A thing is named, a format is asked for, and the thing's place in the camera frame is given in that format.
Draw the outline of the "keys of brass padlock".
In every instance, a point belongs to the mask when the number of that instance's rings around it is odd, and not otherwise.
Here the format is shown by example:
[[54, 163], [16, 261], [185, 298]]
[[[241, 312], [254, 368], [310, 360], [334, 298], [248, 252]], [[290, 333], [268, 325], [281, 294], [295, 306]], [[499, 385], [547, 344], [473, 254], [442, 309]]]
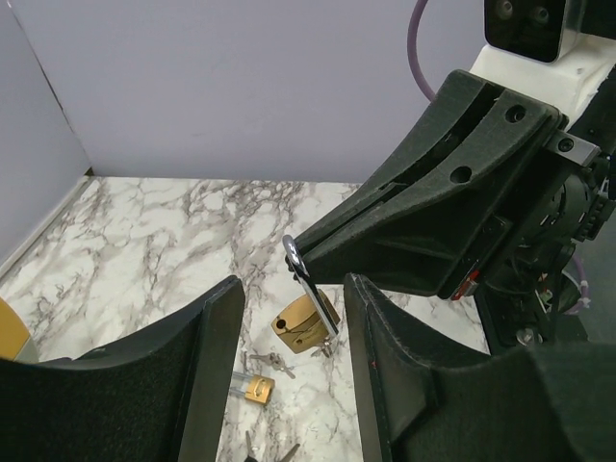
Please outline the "keys of brass padlock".
[[284, 359], [278, 353], [271, 352], [268, 354], [250, 354], [249, 358], [260, 361], [272, 367], [276, 371], [285, 373], [290, 379], [296, 379], [293, 369], [286, 365]]

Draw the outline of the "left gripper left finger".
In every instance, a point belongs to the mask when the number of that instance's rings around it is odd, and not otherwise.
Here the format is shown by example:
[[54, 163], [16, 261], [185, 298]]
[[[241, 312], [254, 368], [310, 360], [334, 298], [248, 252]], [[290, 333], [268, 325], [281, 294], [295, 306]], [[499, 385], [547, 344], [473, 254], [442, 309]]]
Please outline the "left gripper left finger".
[[5, 461], [213, 461], [244, 315], [229, 276], [83, 356], [1, 363]]

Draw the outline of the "key of brass padlock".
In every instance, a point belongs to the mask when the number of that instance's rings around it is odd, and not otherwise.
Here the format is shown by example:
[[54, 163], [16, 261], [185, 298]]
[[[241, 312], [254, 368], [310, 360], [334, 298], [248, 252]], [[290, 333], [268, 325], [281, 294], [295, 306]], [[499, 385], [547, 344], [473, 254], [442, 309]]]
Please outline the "key of brass padlock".
[[333, 341], [329, 338], [323, 339], [319, 342], [311, 353], [312, 357], [320, 357], [323, 356], [325, 358], [330, 358], [333, 355]]

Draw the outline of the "black keys of orange padlock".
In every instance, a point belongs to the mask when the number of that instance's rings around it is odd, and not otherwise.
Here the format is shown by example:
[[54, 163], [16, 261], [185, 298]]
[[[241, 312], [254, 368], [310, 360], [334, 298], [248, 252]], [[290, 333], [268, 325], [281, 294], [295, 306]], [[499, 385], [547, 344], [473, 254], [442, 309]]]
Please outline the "black keys of orange padlock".
[[269, 445], [266, 445], [260, 454], [255, 452], [251, 433], [249, 430], [244, 432], [244, 442], [246, 445], [246, 453], [243, 462], [258, 462], [266, 461], [267, 456], [271, 456], [271, 461], [278, 462], [290, 462], [294, 459], [295, 455], [301, 448], [300, 443], [294, 443], [291, 447], [282, 449], [271, 449]]

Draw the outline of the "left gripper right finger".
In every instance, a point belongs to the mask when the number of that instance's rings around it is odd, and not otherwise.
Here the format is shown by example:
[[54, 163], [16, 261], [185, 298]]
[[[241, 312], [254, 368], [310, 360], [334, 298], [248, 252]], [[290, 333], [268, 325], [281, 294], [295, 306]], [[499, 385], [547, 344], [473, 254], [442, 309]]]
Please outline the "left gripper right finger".
[[490, 356], [349, 274], [344, 300], [367, 461], [611, 461], [615, 348], [518, 346]]

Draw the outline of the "brass padlock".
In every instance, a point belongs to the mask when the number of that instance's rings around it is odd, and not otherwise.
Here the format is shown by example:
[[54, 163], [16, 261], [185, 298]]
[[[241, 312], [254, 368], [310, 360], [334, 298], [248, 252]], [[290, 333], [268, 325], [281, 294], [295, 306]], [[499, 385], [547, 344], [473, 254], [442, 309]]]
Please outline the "brass padlock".
[[333, 342], [337, 339], [340, 317], [326, 294], [313, 282], [294, 238], [285, 235], [282, 244], [288, 267], [304, 295], [284, 308], [272, 321], [271, 328], [292, 353], [313, 351], [323, 339]]
[[229, 394], [265, 406], [270, 402], [275, 380], [259, 374], [232, 372]]

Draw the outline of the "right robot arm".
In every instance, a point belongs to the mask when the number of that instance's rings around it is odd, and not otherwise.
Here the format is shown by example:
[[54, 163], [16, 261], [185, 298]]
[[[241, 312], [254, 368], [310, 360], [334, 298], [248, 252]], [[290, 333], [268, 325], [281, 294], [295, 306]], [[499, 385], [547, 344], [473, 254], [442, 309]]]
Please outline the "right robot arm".
[[615, 207], [615, 80], [576, 121], [553, 103], [453, 71], [405, 139], [296, 239], [312, 280], [473, 295], [494, 353], [545, 341], [573, 305], [562, 271]]

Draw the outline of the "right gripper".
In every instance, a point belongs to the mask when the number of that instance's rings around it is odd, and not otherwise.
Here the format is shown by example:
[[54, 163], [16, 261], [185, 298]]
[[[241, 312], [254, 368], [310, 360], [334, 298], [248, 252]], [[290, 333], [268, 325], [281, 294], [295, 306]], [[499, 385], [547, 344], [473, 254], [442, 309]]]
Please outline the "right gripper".
[[372, 176], [297, 236], [312, 279], [451, 299], [550, 286], [606, 220], [606, 132], [560, 125], [556, 108], [454, 70]]

